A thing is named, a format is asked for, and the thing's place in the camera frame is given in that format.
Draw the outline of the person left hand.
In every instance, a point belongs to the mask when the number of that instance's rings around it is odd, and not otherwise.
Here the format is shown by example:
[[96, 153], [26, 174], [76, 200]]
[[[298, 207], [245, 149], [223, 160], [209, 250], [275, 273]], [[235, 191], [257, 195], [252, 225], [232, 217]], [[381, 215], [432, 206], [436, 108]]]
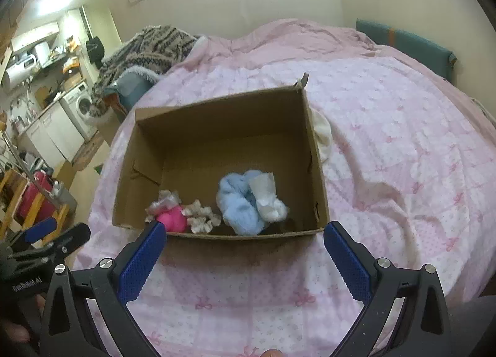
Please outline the person left hand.
[[[39, 308], [39, 313], [42, 314], [45, 307], [45, 298], [41, 295], [36, 295], [34, 300]], [[8, 321], [7, 318], [1, 318], [0, 323], [3, 332], [5, 332], [7, 337], [14, 343], [25, 344], [30, 341], [30, 335], [27, 328]]]

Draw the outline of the person right hand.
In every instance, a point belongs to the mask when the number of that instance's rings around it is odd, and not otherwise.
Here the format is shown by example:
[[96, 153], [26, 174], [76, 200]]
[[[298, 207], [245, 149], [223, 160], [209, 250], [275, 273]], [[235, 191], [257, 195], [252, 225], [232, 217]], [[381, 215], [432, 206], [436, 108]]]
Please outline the person right hand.
[[264, 351], [260, 357], [284, 357], [284, 354], [283, 352], [281, 352], [280, 350], [277, 350], [277, 349], [270, 349], [270, 350], [266, 350]]

